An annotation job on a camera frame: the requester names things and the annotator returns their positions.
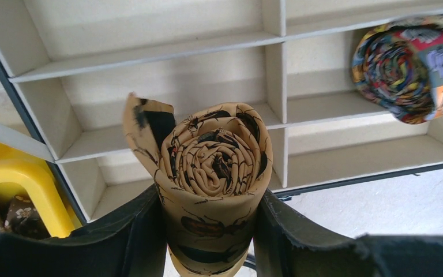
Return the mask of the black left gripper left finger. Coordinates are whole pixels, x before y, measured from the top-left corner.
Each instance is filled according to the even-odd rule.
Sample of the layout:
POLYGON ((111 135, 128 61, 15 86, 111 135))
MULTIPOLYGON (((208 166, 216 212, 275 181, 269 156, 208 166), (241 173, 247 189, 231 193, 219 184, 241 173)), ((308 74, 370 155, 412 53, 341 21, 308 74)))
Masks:
POLYGON ((66 238, 0 233, 0 276, 163 276, 166 247, 152 185, 66 238))

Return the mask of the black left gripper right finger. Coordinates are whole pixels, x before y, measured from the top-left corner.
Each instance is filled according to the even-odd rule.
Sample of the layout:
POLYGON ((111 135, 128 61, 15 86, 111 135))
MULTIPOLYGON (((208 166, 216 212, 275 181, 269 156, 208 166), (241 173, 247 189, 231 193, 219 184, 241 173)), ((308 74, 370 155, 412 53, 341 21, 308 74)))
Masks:
POLYGON ((443 236, 350 238, 266 191, 254 235, 258 276, 443 276, 443 236))

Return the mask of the cream insect print tie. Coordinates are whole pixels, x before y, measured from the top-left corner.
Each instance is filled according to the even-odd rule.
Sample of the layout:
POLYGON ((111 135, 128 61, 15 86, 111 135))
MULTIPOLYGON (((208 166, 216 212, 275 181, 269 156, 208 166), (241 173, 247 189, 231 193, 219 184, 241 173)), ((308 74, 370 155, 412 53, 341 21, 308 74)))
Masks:
POLYGON ((272 175, 272 142, 259 113, 229 102, 176 122, 172 105, 130 93, 122 126, 153 178, 176 270, 234 276, 272 175))

